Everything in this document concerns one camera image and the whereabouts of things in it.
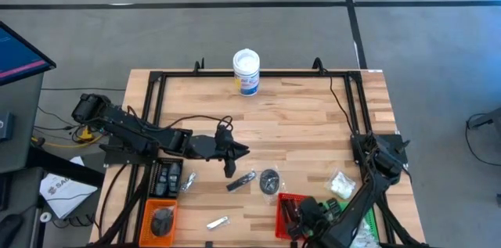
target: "tape roll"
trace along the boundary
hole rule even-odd
[[[40,215],[40,221],[45,223],[45,222],[50,222],[52,220],[52,214],[49,212],[44,212],[43,214]]]

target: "green object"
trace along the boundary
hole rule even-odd
[[[348,202],[339,202],[339,205],[341,206],[341,209],[344,210],[344,208],[348,205]],[[372,232],[376,241],[379,242],[379,233],[377,232],[376,217],[374,216],[373,208],[370,208],[369,212],[367,212],[365,219],[367,224],[370,226],[370,232]]]

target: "yellow cable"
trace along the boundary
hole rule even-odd
[[[103,135],[100,135],[99,137],[97,138],[94,138],[93,140],[91,140],[90,142],[87,142],[87,143],[84,143],[84,144],[80,144],[78,146],[63,146],[63,145],[58,145],[56,143],[51,143],[51,142],[46,142],[44,143],[44,145],[47,145],[47,146],[52,146],[52,147],[59,147],[59,148],[81,148],[81,147],[86,147],[86,146],[90,146],[91,144],[94,144],[96,143],[97,141],[99,141],[101,138],[103,137]],[[35,137],[31,137],[31,140],[34,141],[34,142],[37,142],[38,139],[36,139]]]

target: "blue screen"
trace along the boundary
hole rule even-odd
[[[50,63],[0,28],[0,84],[22,74],[46,70]]]

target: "white paper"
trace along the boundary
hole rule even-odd
[[[82,161],[80,156],[74,157],[70,162],[84,166],[84,161]],[[55,174],[47,174],[47,177],[45,177],[40,184],[40,194],[44,196],[45,200],[71,198],[79,194],[87,194],[73,199],[48,201],[47,203],[58,218],[65,218],[96,190],[97,188],[95,186],[74,182],[69,178]]]

